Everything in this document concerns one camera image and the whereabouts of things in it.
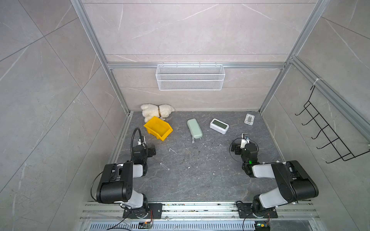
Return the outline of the clear handle screwdriver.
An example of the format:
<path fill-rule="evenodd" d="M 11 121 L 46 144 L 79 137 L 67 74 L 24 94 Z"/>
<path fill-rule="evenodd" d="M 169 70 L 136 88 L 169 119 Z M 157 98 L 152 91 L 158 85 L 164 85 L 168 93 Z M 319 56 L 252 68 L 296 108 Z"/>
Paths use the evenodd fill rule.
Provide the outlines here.
<path fill-rule="evenodd" d="M 160 166 L 162 166 L 165 170 L 170 170 L 170 168 L 169 167 L 167 167 L 164 163 L 162 163 L 161 161 L 159 161 L 159 160 L 157 160 L 156 158 L 153 158 L 155 161 L 157 161 L 159 164 L 160 164 Z"/>

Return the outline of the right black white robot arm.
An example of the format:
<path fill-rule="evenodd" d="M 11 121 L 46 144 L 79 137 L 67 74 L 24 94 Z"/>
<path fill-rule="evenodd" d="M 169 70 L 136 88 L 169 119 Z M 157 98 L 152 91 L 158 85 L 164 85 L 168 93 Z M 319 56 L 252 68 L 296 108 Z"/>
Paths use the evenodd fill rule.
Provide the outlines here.
<path fill-rule="evenodd" d="M 243 205 L 248 217 L 264 218 L 271 215 L 276 207 L 319 195 L 317 185 L 298 161 L 259 163 L 258 151 L 258 144 L 246 133 L 234 139 L 229 146 L 230 153 L 241 157 L 242 170 L 247 176 L 274 179 L 277 183 L 277 188 L 253 198 L 250 211 L 246 210 L 246 204 Z"/>

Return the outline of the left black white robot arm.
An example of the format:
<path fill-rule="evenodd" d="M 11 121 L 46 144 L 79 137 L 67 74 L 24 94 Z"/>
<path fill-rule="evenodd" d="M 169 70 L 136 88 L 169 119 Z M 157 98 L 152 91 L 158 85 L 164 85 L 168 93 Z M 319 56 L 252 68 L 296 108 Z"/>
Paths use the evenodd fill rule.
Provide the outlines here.
<path fill-rule="evenodd" d="M 149 203 L 143 193 L 133 188 L 133 179 L 147 173 L 147 159 L 156 154 L 155 146 L 148 147 L 144 138 L 132 147 L 132 160 L 120 164 L 107 164 L 101 174 L 96 191 L 96 201 L 101 204 L 120 204 L 124 209 L 124 217 L 160 218 L 160 203 Z"/>

